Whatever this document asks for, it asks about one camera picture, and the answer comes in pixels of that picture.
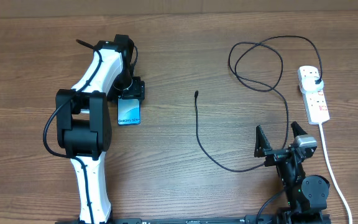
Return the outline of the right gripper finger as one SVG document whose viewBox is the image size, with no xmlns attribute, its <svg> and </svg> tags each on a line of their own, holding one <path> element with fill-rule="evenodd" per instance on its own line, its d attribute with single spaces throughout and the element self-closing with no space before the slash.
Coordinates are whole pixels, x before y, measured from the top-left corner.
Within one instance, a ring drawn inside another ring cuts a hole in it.
<svg viewBox="0 0 358 224">
<path fill-rule="evenodd" d="M 293 131 L 294 138 L 307 134 L 307 132 L 296 121 L 291 123 L 291 129 Z"/>
<path fill-rule="evenodd" d="M 265 157 L 272 151 L 272 147 L 262 130 L 261 125 L 256 127 L 255 157 Z"/>
</svg>

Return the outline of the blue Galaxy S24+ smartphone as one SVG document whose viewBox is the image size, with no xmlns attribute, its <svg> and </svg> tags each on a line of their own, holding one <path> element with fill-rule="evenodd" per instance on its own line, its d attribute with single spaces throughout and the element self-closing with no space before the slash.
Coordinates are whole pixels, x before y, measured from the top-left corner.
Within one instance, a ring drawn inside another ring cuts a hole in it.
<svg viewBox="0 0 358 224">
<path fill-rule="evenodd" d="M 138 99 L 118 99 L 117 122 L 121 126 L 140 124 L 140 102 Z"/>
</svg>

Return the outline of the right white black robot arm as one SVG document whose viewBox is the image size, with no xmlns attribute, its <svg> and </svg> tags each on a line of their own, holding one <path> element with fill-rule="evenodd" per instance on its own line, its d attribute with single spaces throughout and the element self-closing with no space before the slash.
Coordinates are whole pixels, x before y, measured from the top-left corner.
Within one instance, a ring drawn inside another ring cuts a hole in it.
<svg viewBox="0 0 358 224">
<path fill-rule="evenodd" d="M 284 149 L 274 150 L 260 126 L 256 127 L 255 157 L 265 158 L 264 166 L 276 167 L 283 190 L 266 201 L 255 216 L 256 223 L 330 223 L 327 197 L 330 183 L 321 175 L 304 172 L 302 162 L 313 156 L 317 148 L 316 139 L 307 134 L 297 122 L 291 128 L 294 141 Z M 264 208 L 281 194 L 285 194 L 288 206 L 279 208 L 274 215 L 262 215 Z"/>
</svg>

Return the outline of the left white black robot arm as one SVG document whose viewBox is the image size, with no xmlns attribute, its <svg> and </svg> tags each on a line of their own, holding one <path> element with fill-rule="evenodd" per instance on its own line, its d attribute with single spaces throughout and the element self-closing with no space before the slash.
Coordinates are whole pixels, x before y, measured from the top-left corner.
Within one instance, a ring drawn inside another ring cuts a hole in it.
<svg viewBox="0 0 358 224">
<path fill-rule="evenodd" d="M 76 174 L 81 209 L 75 223 L 114 223 L 105 176 L 112 141 L 108 104 L 117 104 L 118 124 L 139 124 L 145 83 L 134 75 L 138 50 L 128 35 L 79 44 L 93 51 L 92 63 L 71 89 L 58 90 L 50 120 L 57 122 L 62 156 L 71 161 Z"/>
</svg>

